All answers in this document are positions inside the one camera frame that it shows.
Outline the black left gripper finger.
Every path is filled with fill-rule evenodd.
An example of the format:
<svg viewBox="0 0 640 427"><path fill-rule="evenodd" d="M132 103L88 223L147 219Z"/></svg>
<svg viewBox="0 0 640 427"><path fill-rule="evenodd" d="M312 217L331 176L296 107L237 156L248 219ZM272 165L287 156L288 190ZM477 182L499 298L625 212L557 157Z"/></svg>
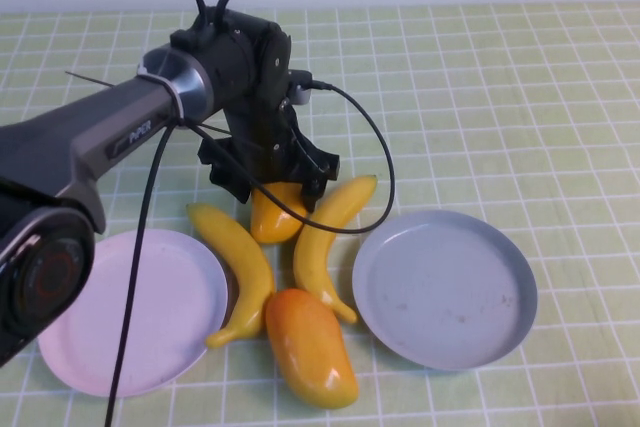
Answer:
<svg viewBox="0 0 640 427"><path fill-rule="evenodd" d="M301 183L301 200L308 212L316 210L317 202L324 196L327 182L330 178L327 175L309 175Z"/></svg>
<svg viewBox="0 0 640 427"><path fill-rule="evenodd" d="M213 185L229 192L240 203L246 203L250 198L250 182L231 168L212 166L209 180Z"/></svg>

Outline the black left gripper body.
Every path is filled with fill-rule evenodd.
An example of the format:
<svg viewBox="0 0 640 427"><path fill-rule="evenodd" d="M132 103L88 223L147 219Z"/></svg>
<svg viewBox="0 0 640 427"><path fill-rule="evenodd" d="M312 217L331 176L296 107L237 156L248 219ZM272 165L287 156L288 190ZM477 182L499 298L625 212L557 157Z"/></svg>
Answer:
<svg viewBox="0 0 640 427"><path fill-rule="evenodd" d="M198 150L200 162L212 168L214 183L223 186L232 178L231 165L218 152L220 149L262 183L310 182L323 186L337 179L339 156L316 147L302 133L288 99L276 104L242 99L225 106L223 112L230 134L203 140Z"/></svg>

